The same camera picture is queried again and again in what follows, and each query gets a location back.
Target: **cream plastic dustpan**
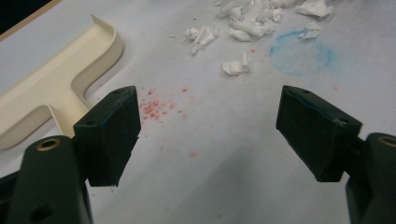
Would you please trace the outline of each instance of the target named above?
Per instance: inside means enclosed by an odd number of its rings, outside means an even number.
[[[89,110],[84,91],[123,48],[113,26],[92,18],[80,37],[0,96],[0,149],[17,145],[51,116],[61,134],[74,136],[73,125]]]

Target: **table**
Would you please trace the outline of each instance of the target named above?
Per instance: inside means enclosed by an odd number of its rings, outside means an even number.
[[[212,1],[62,1],[0,42],[0,92],[32,73],[90,24],[114,25],[124,41],[119,61],[86,92],[95,105],[136,85],[142,131],[118,188],[90,188],[95,223],[349,223],[345,183],[320,184],[275,128],[283,85],[308,89],[363,123],[368,133],[396,134],[396,4],[332,1],[315,48],[326,66],[293,74],[283,61],[312,51],[271,48],[312,18],[285,10],[270,36],[240,43]],[[184,31],[220,29],[190,56]],[[246,52],[250,72],[230,77],[221,63]],[[24,149],[58,131],[50,120],[18,146],[0,151],[0,175],[19,169]]]

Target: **blue circle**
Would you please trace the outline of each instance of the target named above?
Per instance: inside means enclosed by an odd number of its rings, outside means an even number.
[[[271,64],[289,75],[310,75],[323,70],[332,60],[332,51],[316,40],[302,40],[302,32],[281,35],[270,49]]]

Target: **tissue piece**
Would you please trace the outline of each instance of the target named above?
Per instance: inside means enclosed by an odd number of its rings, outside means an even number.
[[[332,7],[327,7],[324,0],[306,1],[296,7],[297,13],[317,16],[320,19],[332,13]]]
[[[238,21],[242,21],[244,17],[242,16],[242,8],[241,7],[233,7],[231,8],[227,15],[229,15],[231,18],[235,18]]]
[[[191,54],[195,55],[199,49],[208,45],[210,42],[215,40],[215,35],[211,32],[209,27],[203,26],[192,43]]]
[[[297,4],[301,3],[302,0],[271,0],[271,3],[276,8],[288,8],[295,7]]]
[[[256,1],[250,4],[248,7],[245,7],[243,10],[244,19],[243,22],[256,22],[258,15],[261,14],[262,9],[264,8],[263,1]]]
[[[194,45],[196,45],[196,44],[198,44],[200,41],[201,41],[201,39],[204,37],[204,35],[205,35],[205,32],[206,32],[206,26],[203,26],[202,28],[201,28],[201,30],[198,32],[198,35],[197,35],[197,37],[195,37],[195,39],[194,39]]]
[[[264,24],[264,26],[261,25],[253,25],[248,22],[241,22],[241,21],[233,21],[231,26],[235,30],[240,30],[247,32],[251,35],[255,36],[263,36],[264,34],[269,35],[275,30],[275,26],[273,24]]]
[[[250,35],[244,31],[239,31],[235,29],[230,30],[230,35],[240,41],[248,42],[251,40]]]
[[[257,21],[273,20],[279,22],[282,18],[282,8],[265,8],[257,17]]]
[[[250,0],[223,0],[221,3],[221,9],[219,14],[217,15],[218,18],[222,18],[228,16],[230,10],[235,7],[244,8],[249,4]]]
[[[213,36],[210,29],[208,27],[206,27],[205,36],[201,39],[201,41],[199,42],[199,45],[201,45],[201,48],[203,48],[204,46],[206,46],[207,44],[209,44],[210,42],[212,42],[215,39],[216,38]]]
[[[242,54],[242,61],[233,61],[222,64],[222,69],[228,75],[236,76],[248,72],[248,56],[244,52]]]
[[[273,21],[279,22],[282,18],[282,8],[277,8],[273,10]]]
[[[222,0],[217,0],[216,2],[213,3],[214,7],[219,7],[222,4]]]
[[[316,38],[320,35],[320,31],[320,26],[316,22],[311,21],[305,25],[304,31],[298,37],[301,39]]]
[[[195,29],[195,28],[190,28],[188,30],[186,30],[186,32],[184,32],[184,35],[190,39],[190,40],[194,40],[197,36],[198,36],[199,30]]]

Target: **debris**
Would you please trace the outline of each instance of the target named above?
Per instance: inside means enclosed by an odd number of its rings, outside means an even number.
[[[265,8],[257,17],[257,21],[264,21],[265,19],[279,22],[282,18],[282,8]]]
[[[303,0],[271,0],[271,4],[275,8],[289,8],[295,7],[297,4],[300,4]]]
[[[190,39],[190,40],[194,40],[197,36],[198,36],[199,30],[195,29],[195,28],[190,28],[188,30],[186,30],[186,32],[184,32],[184,35]]]
[[[216,35],[219,35],[219,30],[215,30]],[[208,45],[210,42],[215,40],[216,37],[213,35],[211,30],[203,26],[199,31],[198,35],[195,37],[194,42],[192,43],[191,53],[195,55],[199,49],[202,49],[204,46]]]
[[[282,8],[277,8],[273,10],[273,21],[279,22],[282,18]]]
[[[316,38],[320,34],[320,31],[320,26],[316,22],[311,21],[305,25],[304,31],[298,37],[301,39]]]
[[[317,16],[320,20],[332,13],[332,7],[327,7],[325,0],[310,0],[296,7],[297,13]]]
[[[245,52],[242,54],[241,61],[223,63],[222,69],[231,76],[247,73],[249,71],[247,54]]]
[[[242,16],[242,8],[241,7],[233,7],[231,8],[227,15],[229,15],[231,18],[234,18],[238,21],[242,21],[244,17]]]
[[[217,0],[216,2],[213,3],[214,7],[219,7],[222,4],[222,0]]]
[[[269,35],[275,30],[275,26],[269,24],[269,22],[268,25],[264,24],[264,26],[262,26],[262,25],[255,25],[249,22],[233,21],[232,27],[235,30],[244,31],[255,36]]]
[[[248,6],[250,0],[223,0],[221,3],[221,9],[219,14],[216,16],[218,18],[223,18],[225,16],[230,16],[230,10],[235,7],[244,8]]]
[[[230,35],[240,41],[244,41],[244,42],[251,41],[250,35],[244,31],[231,29]]]
[[[203,48],[204,46],[206,46],[207,44],[209,44],[210,42],[212,42],[215,39],[216,38],[213,36],[210,29],[208,27],[206,27],[205,36],[201,39],[199,44],[201,45],[201,48]]]

